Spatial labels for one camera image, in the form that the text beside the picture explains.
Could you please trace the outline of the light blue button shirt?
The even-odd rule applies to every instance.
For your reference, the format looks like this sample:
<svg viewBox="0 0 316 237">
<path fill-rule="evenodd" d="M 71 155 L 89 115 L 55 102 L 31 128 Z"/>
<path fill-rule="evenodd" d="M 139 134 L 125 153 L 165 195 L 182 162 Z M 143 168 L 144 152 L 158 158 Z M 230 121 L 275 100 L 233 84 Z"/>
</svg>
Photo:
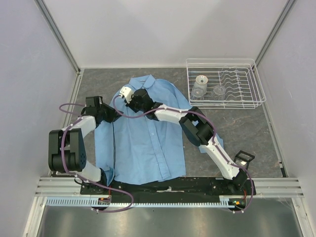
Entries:
<svg viewBox="0 0 316 237">
<path fill-rule="evenodd" d="M 123 99 L 113 96 L 111 107 L 124 117 L 101 123 L 95 131 L 99 168 L 112 168 L 113 180 L 133 185 L 165 181 L 186 174 L 182 128 L 179 125 L 137 118 Z"/>
</svg>

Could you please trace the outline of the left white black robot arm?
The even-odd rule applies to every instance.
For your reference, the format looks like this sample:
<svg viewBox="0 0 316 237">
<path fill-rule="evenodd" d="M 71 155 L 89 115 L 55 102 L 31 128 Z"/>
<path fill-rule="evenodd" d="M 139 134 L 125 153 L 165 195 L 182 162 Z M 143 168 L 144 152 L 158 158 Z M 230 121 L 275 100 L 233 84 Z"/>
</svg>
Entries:
<svg viewBox="0 0 316 237">
<path fill-rule="evenodd" d="M 113 180 L 112 168 L 98 168 L 87 160 L 84 137 L 94 131 L 101 123 L 113 124 L 121 117 L 107 104 L 90 105 L 82 109 L 72 124 L 52 130 L 48 136 L 48 166 L 53 172 L 78 175 L 91 182 L 97 194 L 104 194 Z"/>
</svg>

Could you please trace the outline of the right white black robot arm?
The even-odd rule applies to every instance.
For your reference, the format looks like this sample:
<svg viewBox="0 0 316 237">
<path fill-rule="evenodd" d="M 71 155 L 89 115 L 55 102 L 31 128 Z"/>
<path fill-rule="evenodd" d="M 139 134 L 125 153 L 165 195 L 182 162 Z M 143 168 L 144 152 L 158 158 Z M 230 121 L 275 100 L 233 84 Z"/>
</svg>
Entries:
<svg viewBox="0 0 316 237">
<path fill-rule="evenodd" d="M 247 180 L 246 171 L 239 167 L 226 153 L 216 138 L 215 128 L 207 117 L 197 107 L 181 110 L 155 102 L 147 90 L 132 91 L 129 88 L 121 90 L 126 106 L 134 112 L 143 112 L 151 120 L 170 122 L 181 126 L 188 140 L 205 151 L 220 169 L 226 188 L 231 194 L 243 190 Z"/>
</svg>

